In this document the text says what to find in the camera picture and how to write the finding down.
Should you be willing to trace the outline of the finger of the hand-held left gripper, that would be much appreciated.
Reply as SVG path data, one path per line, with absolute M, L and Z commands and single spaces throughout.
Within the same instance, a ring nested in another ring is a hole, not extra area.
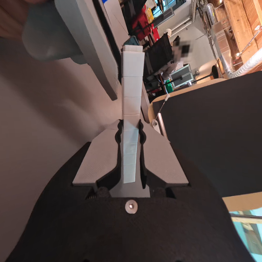
M 55 0 L 30 4 L 22 33 L 36 60 L 71 58 L 88 64 L 112 101 L 121 83 L 121 54 L 102 1 Z

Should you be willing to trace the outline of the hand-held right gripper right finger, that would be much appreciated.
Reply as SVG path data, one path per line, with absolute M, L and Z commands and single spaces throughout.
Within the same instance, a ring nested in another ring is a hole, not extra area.
M 139 120 L 140 178 L 142 188 L 188 186 L 188 179 L 170 142 L 148 123 Z

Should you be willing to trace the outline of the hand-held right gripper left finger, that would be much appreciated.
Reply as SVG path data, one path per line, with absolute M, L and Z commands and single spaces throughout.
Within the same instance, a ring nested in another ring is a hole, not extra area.
M 73 180 L 74 186 L 116 186 L 121 179 L 122 120 L 95 137 Z

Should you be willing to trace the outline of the white toy brick bar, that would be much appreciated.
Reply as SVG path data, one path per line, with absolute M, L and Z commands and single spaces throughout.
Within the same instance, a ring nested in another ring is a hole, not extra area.
M 124 45 L 122 52 L 123 183 L 136 180 L 137 144 L 141 112 L 144 57 L 140 45 Z

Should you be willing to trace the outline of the red plastic bin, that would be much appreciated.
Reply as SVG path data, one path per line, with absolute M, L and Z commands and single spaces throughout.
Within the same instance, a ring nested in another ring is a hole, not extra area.
M 153 42 L 158 41 L 160 36 L 157 26 L 154 25 L 153 20 L 154 17 L 152 9 L 145 4 L 139 15 L 132 22 L 132 35 L 135 35 L 138 41 L 142 41 L 150 35 L 153 38 Z

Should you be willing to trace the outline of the black board on white stand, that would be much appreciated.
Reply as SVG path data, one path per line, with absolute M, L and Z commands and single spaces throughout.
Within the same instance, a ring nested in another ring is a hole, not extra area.
M 262 73 L 214 79 L 170 94 L 168 140 L 200 170 L 229 211 L 261 208 Z

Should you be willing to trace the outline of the black office chair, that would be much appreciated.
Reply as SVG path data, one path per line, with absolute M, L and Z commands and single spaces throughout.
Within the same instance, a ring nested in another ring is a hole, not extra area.
M 158 72 L 171 61 L 172 57 L 172 46 L 168 34 L 165 33 L 145 51 L 143 77 L 146 78 Z

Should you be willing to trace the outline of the grey panel on stand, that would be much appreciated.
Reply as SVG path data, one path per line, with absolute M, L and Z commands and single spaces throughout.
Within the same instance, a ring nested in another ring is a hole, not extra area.
M 190 64 L 186 64 L 169 75 L 173 89 L 195 80 Z

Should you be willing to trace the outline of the black floor lamp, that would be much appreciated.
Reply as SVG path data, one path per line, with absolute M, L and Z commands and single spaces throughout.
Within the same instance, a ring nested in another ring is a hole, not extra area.
M 192 81 L 192 84 L 196 83 L 196 82 L 199 82 L 201 80 L 204 80 L 204 79 L 207 79 L 208 77 L 213 77 L 213 79 L 218 79 L 219 78 L 219 72 L 218 72 L 218 69 L 217 67 L 214 65 L 212 66 L 212 71 L 211 71 L 211 74 L 205 76 L 205 77 L 202 77 L 198 80 L 194 80 Z

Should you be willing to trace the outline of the silver air duct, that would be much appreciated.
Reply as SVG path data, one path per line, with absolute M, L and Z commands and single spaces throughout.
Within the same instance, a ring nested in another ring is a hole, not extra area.
M 206 1 L 202 8 L 224 77 L 261 71 L 261 1 Z

